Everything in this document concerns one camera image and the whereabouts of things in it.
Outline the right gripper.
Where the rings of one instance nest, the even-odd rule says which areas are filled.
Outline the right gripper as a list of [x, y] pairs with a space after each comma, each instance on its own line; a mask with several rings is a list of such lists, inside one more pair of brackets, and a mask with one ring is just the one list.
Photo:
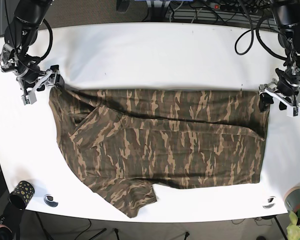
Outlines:
[[20, 77], [23, 104], [34, 104], [37, 101], [36, 92], [44, 91], [46, 87], [56, 87], [57, 89], [65, 87], [65, 81], [61, 76], [58, 64], [52, 65], [44, 73], [30, 73], [30, 70], [28, 70], [27, 73]]

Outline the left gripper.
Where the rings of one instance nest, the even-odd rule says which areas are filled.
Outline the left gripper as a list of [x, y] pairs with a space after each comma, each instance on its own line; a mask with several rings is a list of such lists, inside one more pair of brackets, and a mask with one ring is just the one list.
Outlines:
[[265, 112], [274, 99], [279, 101], [279, 109], [286, 111], [288, 117], [300, 115], [300, 75], [293, 75], [287, 71], [277, 71], [278, 79], [270, 83], [261, 84], [258, 88], [259, 111]]

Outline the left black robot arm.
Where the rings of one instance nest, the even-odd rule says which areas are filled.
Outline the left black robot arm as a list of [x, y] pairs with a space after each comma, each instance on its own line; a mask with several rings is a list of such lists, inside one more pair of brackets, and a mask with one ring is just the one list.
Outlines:
[[[272, 15], [264, 16], [256, 25], [251, 25], [249, 32], [251, 38], [257, 39], [271, 56], [282, 60], [286, 69], [276, 68], [278, 78], [259, 86], [259, 110], [265, 112], [277, 99], [279, 109], [293, 118], [300, 114], [300, 1], [271, 0], [269, 5]], [[261, 25], [270, 17], [276, 24], [278, 42], [284, 48], [285, 56], [274, 53], [261, 39]]]

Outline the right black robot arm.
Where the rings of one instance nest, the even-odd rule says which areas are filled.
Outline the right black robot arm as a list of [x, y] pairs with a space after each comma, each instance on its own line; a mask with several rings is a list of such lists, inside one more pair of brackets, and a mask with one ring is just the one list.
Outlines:
[[[25, 105], [32, 105], [37, 101], [36, 92], [46, 87], [64, 87], [58, 64], [43, 71], [39, 67], [51, 52], [53, 46], [53, 31], [45, 19], [46, 13], [52, 5], [51, 0], [21, 0], [19, 1], [13, 19], [7, 21], [4, 32], [4, 45], [0, 54], [0, 70], [3, 73], [13, 73], [22, 90], [21, 99]], [[29, 47], [38, 37], [41, 24], [47, 27], [49, 33], [48, 47], [44, 55], [31, 56]]]

